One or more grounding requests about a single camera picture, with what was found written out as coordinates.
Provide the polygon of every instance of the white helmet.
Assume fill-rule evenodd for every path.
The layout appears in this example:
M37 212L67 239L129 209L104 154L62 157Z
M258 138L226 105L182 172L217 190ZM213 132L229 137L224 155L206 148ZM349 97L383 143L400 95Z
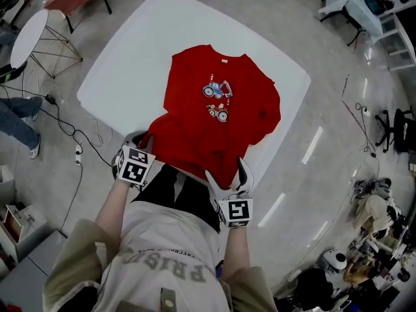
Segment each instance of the white helmet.
M320 265L329 274L338 274L346 268L346 257L335 248L326 251L320 258Z

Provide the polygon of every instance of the tractor graphic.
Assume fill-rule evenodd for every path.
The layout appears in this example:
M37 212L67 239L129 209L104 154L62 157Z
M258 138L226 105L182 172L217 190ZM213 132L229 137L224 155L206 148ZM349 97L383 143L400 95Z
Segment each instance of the tractor graphic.
M207 108L212 117L217 117L221 122L226 122L228 120L228 111L224 108L223 103L219 104L218 107L214 104L207 105Z
M226 86L228 90L228 94L223 93L223 91L221 90L224 85ZM216 99L221 99L224 95L226 96L226 98L230 98L233 96L233 92L231 91L231 88L229 87L229 84L227 81L224 81L221 84L211 81L207 86L203 87L202 91L205 96L207 97L215 96Z

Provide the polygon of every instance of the white tabletop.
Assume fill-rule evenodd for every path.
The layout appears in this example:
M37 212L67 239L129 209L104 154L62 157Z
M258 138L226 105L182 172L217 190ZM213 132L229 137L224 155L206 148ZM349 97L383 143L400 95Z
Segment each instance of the white tabletop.
M371 12L364 0L326 0L325 7L318 10L318 12L329 14L330 12L340 11L343 7L371 36L381 36L383 34L379 17Z
M25 24L13 45L10 65L19 68L31 55L47 23L47 10L37 12Z
M78 91L81 106L122 135L147 130L163 115L172 55L211 44L224 55L246 53L271 78L281 121L244 159L255 185L280 147L309 88L308 74L241 23L195 0L146 0L100 54Z

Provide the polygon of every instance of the sneaker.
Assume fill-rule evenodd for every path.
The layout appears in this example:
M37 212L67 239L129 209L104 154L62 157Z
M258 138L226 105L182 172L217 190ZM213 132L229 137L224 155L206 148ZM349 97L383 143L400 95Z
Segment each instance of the sneaker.
M39 117L39 111L35 115L32 116L32 121L33 122L37 121L38 117Z
M40 138L40 135L39 135L39 143L38 143L38 145L36 146L36 148L34 148L34 149L31 150L31 155L30 155L30 158L31 159L35 159L38 156L38 154L39 154L39 148L40 148L40 141L41 141L41 138Z

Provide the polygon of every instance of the concrete floor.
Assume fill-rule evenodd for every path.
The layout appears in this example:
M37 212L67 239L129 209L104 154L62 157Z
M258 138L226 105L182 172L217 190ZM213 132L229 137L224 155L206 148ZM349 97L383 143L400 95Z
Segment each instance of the concrete floor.
M17 26L23 26L42 7L42 1L33 0ZM143 1L109 0L112 15L108 15L102 0L92 1L73 15L76 30L72 35L59 14L51 17L52 26L70 36L84 57L81 64L56 79L63 98L59 101L61 117L85 131L94 142L97 142L95 123L80 107L76 93L101 50ZM397 76L385 68L386 54L381 45L371 46L360 35L355 52L353 47L347 47L355 30L342 16L320 23L317 10L321 0L199 1L272 42L312 79L286 139L253 195L254 220L249 228L251 259L254 265L264 268L273 286L301 262L307 264L316 259L324 249L335 246L343 250L348 246L355 235L349 217L352 206L348 194L352 192L352 182L378 173L378 161L363 152L365 137L341 100L360 121L356 103L367 106L371 116L364 119L372 143L382 134L374 115L383 109L394 114L396 108L408 109L409 103ZM38 91L36 74L42 83L44 73L29 62L25 74L28 91ZM59 98L57 89L49 82L42 87L43 94L48 92ZM44 109L56 112L48 103L44 103ZM321 138L304 164L302 159L319 127L323 129ZM25 146L2 134L0 164L13 169L18 198L34 204L52 226L60 228L79 180L80 169L74 163L75 142L45 114L40 115L36 128L43 138L39 158L31 161ZM110 137L108 127L100 124L100 133L106 142ZM121 143L122 137L114 133L111 143L99 151L109 161ZM109 168L86 142L83 145L83 180L63 228L65 233L71 232L78 219L95 218L113 180ZM393 197L406 214L415 193L408 157L393 150L383 153L381 148L377 149L377 156L379 176L392 179ZM276 212L263 227L257 227L281 193L285 197Z

